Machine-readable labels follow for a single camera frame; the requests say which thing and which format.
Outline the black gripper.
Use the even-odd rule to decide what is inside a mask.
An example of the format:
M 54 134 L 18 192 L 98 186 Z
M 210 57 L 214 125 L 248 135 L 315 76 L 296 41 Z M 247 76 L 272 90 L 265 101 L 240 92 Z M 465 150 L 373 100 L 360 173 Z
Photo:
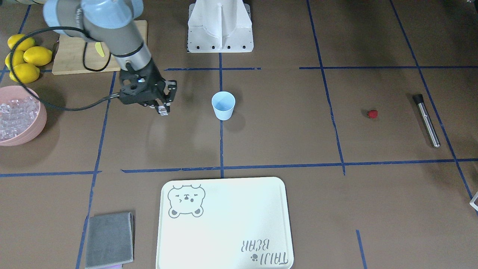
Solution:
M 153 60 L 139 70 L 134 70 L 131 63 L 125 67 L 127 69 L 119 73 L 119 100 L 125 105 L 136 103 L 156 111 L 157 106 L 164 106 L 165 113 L 169 114 L 177 93 L 177 81 L 165 80 Z

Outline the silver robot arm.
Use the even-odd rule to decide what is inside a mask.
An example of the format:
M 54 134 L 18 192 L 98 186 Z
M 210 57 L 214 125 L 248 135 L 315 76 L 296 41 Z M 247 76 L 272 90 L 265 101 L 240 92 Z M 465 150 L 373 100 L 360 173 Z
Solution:
M 154 108 L 162 116 L 169 115 L 177 82 L 162 77 L 134 22 L 143 8 L 141 0 L 47 0 L 43 4 L 47 27 L 20 38 L 14 43 L 11 53 L 27 38 L 50 31 L 86 42 L 100 41 L 106 44 L 120 67 L 121 89 L 80 108 L 60 107 L 43 99 L 39 102 L 53 109 L 78 112 L 118 98 L 125 105 L 137 103 Z

